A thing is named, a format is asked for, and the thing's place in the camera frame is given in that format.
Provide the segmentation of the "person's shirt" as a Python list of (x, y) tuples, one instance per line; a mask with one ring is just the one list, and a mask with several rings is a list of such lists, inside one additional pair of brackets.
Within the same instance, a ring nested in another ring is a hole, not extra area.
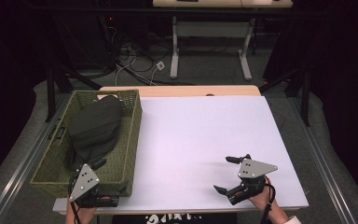
[(235, 213), (116, 215), (112, 224), (237, 224)]

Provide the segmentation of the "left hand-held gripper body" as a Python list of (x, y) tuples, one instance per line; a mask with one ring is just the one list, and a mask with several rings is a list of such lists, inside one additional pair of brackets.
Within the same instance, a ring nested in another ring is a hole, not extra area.
[(117, 207), (117, 192), (99, 190), (100, 178), (88, 164), (84, 164), (76, 173), (69, 187), (69, 201), (80, 208)]

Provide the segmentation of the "green woven basket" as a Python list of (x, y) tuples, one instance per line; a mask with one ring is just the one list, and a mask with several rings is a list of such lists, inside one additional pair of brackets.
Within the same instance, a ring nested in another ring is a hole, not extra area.
[(100, 178), (100, 191), (114, 191), (126, 183), (122, 193), (129, 197), (132, 191), (136, 151), (143, 109), (137, 90), (124, 91), (74, 91), (57, 124), (65, 128), (61, 139), (49, 141), (43, 158), (39, 162), (30, 184), (53, 198), (65, 197), (70, 177), (75, 173), (69, 168), (68, 152), (73, 148), (67, 128), (72, 116), (91, 105), (103, 95), (115, 95), (122, 103), (122, 120), (118, 141), (106, 155), (106, 164), (96, 170)]

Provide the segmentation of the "person's right hand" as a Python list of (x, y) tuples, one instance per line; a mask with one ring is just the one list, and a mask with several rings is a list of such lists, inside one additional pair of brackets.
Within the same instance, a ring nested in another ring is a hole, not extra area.
[(269, 210), (272, 207), (278, 207), (275, 200), (275, 189), (273, 188), (269, 178), (265, 178), (263, 191), (249, 199), (249, 201), (260, 211), (265, 212), (267, 206)]

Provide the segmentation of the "dark cloth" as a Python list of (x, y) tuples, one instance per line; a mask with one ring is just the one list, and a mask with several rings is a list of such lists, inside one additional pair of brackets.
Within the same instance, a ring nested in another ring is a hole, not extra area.
[(122, 103), (114, 95), (97, 99), (72, 116), (68, 129), (73, 147), (68, 152), (71, 170), (98, 163), (114, 149), (122, 116)]

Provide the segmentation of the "aluminium floor rail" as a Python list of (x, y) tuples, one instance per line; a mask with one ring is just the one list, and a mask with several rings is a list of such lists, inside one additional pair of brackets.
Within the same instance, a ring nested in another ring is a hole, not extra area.
[(288, 101), (292, 110), (296, 114), (296, 120), (300, 123), (300, 126), (304, 134), (306, 135), (307, 141), (310, 144), (310, 155), (315, 162), (321, 179), (324, 182), (326, 191), (330, 197), (330, 201), (334, 205), (341, 223), (357, 224), (347, 201), (344, 199), (342, 190), (339, 188), (339, 185), (337, 184), (337, 181), (333, 176), (330, 166), (322, 153), (322, 149), (317, 142), (312, 128), (310, 126), (307, 126), (301, 117), (301, 106), (299, 105), (299, 102), (296, 99), (292, 98), (289, 98)]
[(63, 224), (52, 210), (55, 200), (31, 186), (31, 178), (47, 149), (48, 139), (69, 100), (57, 97), (56, 113), (47, 117), (47, 99), (36, 98), (31, 117), (0, 167), (0, 224)]

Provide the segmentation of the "white-legged desk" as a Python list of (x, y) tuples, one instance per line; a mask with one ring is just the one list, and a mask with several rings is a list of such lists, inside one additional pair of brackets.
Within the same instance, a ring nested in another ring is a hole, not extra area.
[[(293, 0), (153, 0), (158, 9), (238, 9), (240, 12), (264, 12), (269, 9), (288, 9)], [(255, 36), (256, 22), (252, 16), (249, 21), (183, 21), (172, 17), (172, 63), (170, 78), (178, 77), (180, 36), (186, 37), (236, 37), (244, 40), (238, 50), (239, 63), (245, 80), (251, 80), (252, 74), (246, 59), (249, 42)]]

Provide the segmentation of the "black metal bracket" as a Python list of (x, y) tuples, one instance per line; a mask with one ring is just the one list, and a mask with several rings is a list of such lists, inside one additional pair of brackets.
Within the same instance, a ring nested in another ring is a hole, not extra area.
[(48, 135), (48, 140), (61, 139), (64, 132), (65, 128), (63, 126), (55, 125)]

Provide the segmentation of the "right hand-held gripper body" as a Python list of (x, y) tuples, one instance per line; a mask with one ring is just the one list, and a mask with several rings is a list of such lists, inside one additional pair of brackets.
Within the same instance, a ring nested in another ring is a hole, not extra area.
[(243, 157), (238, 171), (240, 184), (228, 190), (227, 198), (232, 205), (247, 200), (263, 191), (266, 174), (278, 170), (276, 165), (255, 161), (249, 154)]

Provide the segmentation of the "white table cover sheet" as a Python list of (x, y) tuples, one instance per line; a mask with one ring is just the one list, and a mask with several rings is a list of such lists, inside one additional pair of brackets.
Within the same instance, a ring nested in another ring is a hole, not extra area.
[(263, 96), (144, 97), (132, 194), (101, 215), (217, 213), (252, 209), (231, 204), (217, 187), (239, 185), (250, 155), (276, 166), (268, 174), (282, 208), (308, 206), (268, 102)]

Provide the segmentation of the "person's left hand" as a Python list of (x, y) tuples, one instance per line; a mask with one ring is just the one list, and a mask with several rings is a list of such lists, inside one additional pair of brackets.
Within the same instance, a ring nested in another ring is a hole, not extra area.
[(75, 203), (67, 202), (65, 224), (90, 224), (97, 208), (79, 208)]

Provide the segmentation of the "black metal stand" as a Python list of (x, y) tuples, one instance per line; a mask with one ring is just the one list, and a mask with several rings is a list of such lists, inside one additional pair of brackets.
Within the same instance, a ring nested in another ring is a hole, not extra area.
[(46, 122), (51, 121), (56, 113), (55, 87), (58, 87), (63, 93), (71, 93), (74, 88), (69, 81), (74, 78), (91, 87), (93, 90), (99, 90), (102, 86), (80, 75), (74, 69), (64, 65), (51, 64), (47, 71), (47, 90), (48, 90), (48, 116)]
[(259, 91), (263, 93), (268, 89), (275, 87), (284, 80), (289, 79), (288, 87), (285, 90), (287, 97), (295, 97), (301, 91), (300, 117), (304, 124), (309, 127), (309, 101), (310, 101), (310, 77), (311, 72), (308, 66), (296, 68), (272, 81), (259, 87)]

